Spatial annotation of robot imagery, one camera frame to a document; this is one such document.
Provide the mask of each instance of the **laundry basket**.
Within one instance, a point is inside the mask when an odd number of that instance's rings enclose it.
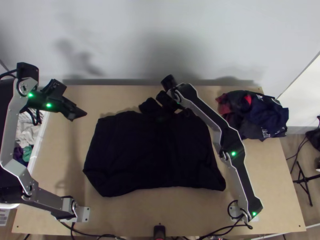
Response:
[[[31,110],[32,114],[35,116],[36,115],[36,111],[33,110],[33,109],[30,109],[30,110]],[[32,174],[32,170],[33,170],[34,165],[36,163],[36,159],[37,159],[38,152],[39,152],[39,149],[40,149],[40,145],[41,145],[41,142],[42,142],[42,139],[43,139],[44,131],[45,131],[46,125],[48,123],[49,115],[50,115],[49,112],[40,111],[40,118],[41,118],[42,124],[40,126],[36,142],[35,142],[35,144],[33,146],[32,153],[31,153],[30,160],[29,160],[28,167],[27,167],[27,169],[30,172],[30,174]],[[32,123],[31,116],[27,112],[23,112],[23,113],[19,114],[18,121],[19,122],[24,122],[24,123]],[[17,204],[0,203],[0,209],[1,208],[2,209],[11,209],[11,208],[16,208],[17,206],[19,206],[19,203],[17,203]]]

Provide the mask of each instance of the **plywood tabletop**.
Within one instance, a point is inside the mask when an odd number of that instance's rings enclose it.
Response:
[[[232,90],[262,92],[260,87],[198,86],[198,94],[213,109],[217,96]],[[92,234],[152,236],[153,226],[166,226],[168,236],[199,236],[232,225],[227,205],[234,200],[226,166],[216,155],[225,177],[223,192],[193,188],[158,188],[104,198],[92,187],[82,169],[98,118],[127,110],[138,111],[148,97],[155,98],[161,86],[69,86],[65,96],[88,115],[70,122],[62,114],[50,114],[32,176],[39,186],[60,196],[73,196],[80,206],[91,208],[87,223],[76,229]],[[246,167],[255,194],[264,209],[253,230],[235,228],[231,235],[305,231],[292,179],[277,138],[244,140]],[[13,232],[69,235],[50,213],[20,205]]]

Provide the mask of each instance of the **folded clothing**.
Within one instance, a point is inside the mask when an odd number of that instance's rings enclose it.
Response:
[[[286,136],[289,110],[274,97],[238,90],[223,94],[216,101],[219,113],[238,130],[242,139],[263,141]]]
[[[98,120],[83,172],[106,197],[183,186],[223,191],[207,125],[189,110],[168,112],[149,98],[142,113]]]

